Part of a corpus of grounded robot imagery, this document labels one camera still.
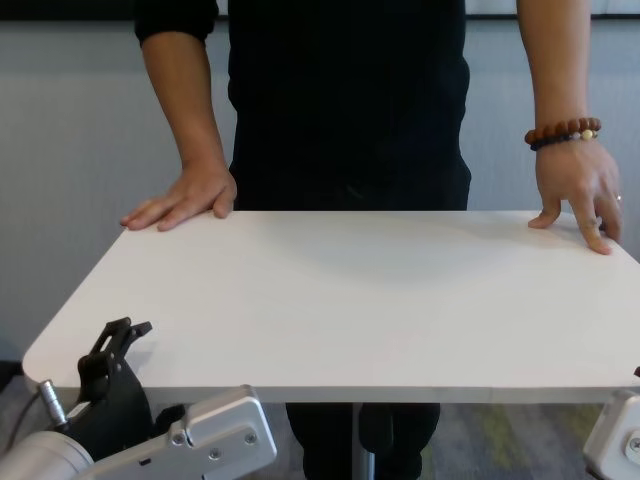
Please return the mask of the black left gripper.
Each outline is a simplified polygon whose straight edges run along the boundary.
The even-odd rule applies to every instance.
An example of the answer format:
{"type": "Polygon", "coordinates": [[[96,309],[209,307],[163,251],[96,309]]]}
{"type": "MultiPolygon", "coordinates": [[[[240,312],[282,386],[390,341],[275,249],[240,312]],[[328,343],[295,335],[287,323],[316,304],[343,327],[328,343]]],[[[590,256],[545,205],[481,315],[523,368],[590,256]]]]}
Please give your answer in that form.
{"type": "Polygon", "coordinates": [[[129,317],[107,322],[92,347],[93,355],[78,362],[81,380],[77,405],[64,434],[93,458],[106,458],[149,438],[153,422],[144,390],[127,362],[130,346],[147,335],[150,322],[133,324],[129,317]]]}

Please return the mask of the person's left hand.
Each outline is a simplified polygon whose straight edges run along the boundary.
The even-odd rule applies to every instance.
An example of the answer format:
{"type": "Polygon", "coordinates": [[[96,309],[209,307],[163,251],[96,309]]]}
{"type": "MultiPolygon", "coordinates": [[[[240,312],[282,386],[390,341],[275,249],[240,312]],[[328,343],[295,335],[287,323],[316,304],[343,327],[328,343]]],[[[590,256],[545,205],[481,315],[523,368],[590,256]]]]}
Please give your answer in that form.
{"type": "Polygon", "coordinates": [[[610,254],[607,241],[620,240],[623,222],[619,170],[607,150],[594,140],[545,146],[536,153],[535,172],[542,209],[528,226],[550,227],[566,201],[589,249],[610,254]]]}

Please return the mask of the person's right hand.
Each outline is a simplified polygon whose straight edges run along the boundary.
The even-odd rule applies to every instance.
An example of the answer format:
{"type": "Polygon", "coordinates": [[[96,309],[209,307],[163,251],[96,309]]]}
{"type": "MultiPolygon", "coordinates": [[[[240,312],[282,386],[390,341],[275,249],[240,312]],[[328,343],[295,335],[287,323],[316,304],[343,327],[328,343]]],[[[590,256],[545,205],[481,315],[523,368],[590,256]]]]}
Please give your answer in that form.
{"type": "Polygon", "coordinates": [[[165,194],[141,203],[120,220],[120,225],[133,231],[155,225],[158,231],[166,232],[208,211],[224,219],[232,212],[236,193],[227,167],[187,166],[165,194]]]}

